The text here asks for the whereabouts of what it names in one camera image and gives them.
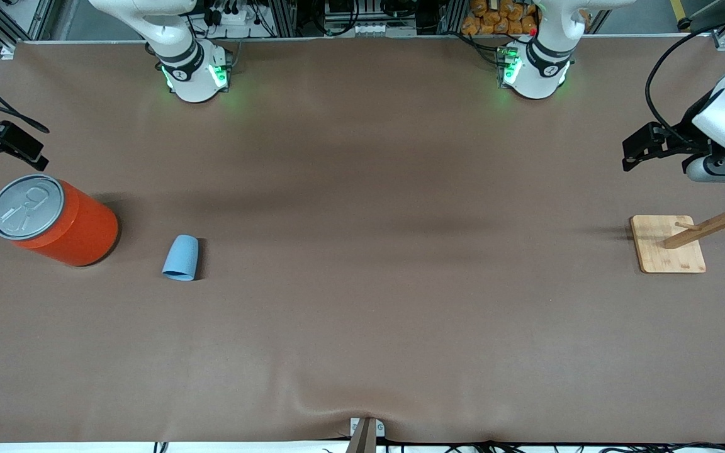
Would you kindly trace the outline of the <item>black electronics box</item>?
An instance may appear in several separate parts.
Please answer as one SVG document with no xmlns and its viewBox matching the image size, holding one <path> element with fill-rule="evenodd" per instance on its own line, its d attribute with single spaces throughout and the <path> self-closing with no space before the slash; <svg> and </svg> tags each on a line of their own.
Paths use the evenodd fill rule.
<svg viewBox="0 0 725 453">
<path fill-rule="evenodd" d="M 326 26 L 413 18 L 418 0 L 316 0 L 313 12 Z"/>
</svg>

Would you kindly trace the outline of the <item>white power strip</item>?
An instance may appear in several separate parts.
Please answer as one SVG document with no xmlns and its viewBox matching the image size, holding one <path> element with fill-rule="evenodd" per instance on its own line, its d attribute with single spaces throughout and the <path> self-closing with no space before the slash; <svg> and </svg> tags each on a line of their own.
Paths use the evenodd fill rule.
<svg viewBox="0 0 725 453">
<path fill-rule="evenodd" d="M 204 0 L 203 7 L 207 26 L 245 26 L 257 18 L 247 0 Z"/>
</svg>

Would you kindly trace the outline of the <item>brown table mat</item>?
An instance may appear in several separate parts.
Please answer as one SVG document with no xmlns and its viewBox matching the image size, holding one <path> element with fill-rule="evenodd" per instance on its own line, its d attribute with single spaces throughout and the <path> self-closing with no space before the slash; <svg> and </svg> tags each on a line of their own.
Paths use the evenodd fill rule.
<svg viewBox="0 0 725 453">
<path fill-rule="evenodd" d="M 542 101 L 455 38 L 250 42 L 199 105 L 141 44 L 21 44 L 0 94 L 121 236 L 84 269 L 0 237 L 0 442 L 725 444 L 725 230 L 653 275 L 629 228 L 725 184 L 621 166 L 674 41 L 584 38 Z"/>
</svg>

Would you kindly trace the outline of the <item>aluminium frame post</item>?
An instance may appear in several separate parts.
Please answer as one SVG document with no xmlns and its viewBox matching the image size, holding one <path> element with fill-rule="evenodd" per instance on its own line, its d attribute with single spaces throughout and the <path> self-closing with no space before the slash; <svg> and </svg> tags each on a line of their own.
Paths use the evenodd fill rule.
<svg viewBox="0 0 725 453">
<path fill-rule="evenodd" d="M 463 21 L 471 11 L 469 0 L 439 0 L 439 5 L 441 17 L 437 31 L 439 33 L 447 31 L 461 33 Z"/>
<path fill-rule="evenodd" d="M 268 0 L 279 38 L 296 37 L 298 0 Z"/>
</svg>

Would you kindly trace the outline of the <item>orange packaged snacks pile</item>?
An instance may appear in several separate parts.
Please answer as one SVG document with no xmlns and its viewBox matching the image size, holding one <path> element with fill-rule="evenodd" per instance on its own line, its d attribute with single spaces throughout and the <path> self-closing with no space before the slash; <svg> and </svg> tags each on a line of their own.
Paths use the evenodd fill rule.
<svg viewBox="0 0 725 453">
<path fill-rule="evenodd" d="M 535 35 L 542 11 L 531 0 L 468 0 L 464 35 Z"/>
</svg>

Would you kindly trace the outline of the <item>light blue plastic cup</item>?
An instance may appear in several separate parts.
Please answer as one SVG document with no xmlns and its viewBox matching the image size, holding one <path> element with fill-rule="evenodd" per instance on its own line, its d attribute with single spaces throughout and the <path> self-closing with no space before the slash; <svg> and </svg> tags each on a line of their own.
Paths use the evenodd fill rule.
<svg viewBox="0 0 725 453">
<path fill-rule="evenodd" d="M 192 235 L 178 235 L 167 253 L 162 275 L 174 281 L 195 281 L 199 258 L 198 238 Z"/>
</svg>

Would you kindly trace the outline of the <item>small metal bracket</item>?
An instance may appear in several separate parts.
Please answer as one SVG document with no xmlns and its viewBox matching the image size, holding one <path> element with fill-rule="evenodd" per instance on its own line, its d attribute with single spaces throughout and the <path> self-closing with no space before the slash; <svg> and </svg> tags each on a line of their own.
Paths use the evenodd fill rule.
<svg viewBox="0 0 725 453">
<path fill-rule="evenodd" d="M 350 436 L 352 437 L 357 430 L 357 427 L 360 426 L 362 423 L 362 418 L 351 418 L 350 419 Z M 385 438 L 386 437 L 386 430 L 385 430 L 385 424 L 379 420 L 379 419 L 372 419 L 370 422 L 370 427 L 372 429 L 375 429 L 375 436 L 377 438 Z"/>
</svg>

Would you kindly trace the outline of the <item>wooden cup rack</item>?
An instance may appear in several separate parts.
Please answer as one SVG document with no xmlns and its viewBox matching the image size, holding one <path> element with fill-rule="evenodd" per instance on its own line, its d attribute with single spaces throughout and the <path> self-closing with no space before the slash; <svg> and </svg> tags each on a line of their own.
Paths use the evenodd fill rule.
<svg viewBox="0 0 725 453">
<path fill-rule="evenodd" d="M 700 240 L 725 230 L 725 210 L 701 223 L 687 215 L 635 215 L 629 222 L 643 273 L 700 274 L 707 270 Z"/>
</svg>

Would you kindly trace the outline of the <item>large orange can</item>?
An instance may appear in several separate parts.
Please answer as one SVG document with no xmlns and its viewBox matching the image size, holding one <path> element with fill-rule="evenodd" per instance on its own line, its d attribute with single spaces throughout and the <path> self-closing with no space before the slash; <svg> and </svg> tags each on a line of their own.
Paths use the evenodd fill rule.
<svg viewBox="0 0 725 453">
<path fill-rule="evenodd" d="M 34 173 L 0 190 L 0 237 L 20 249 L 86 267 L 107 256 L 118 236 L 115 213 L 66 181 Z"/>
</svg>

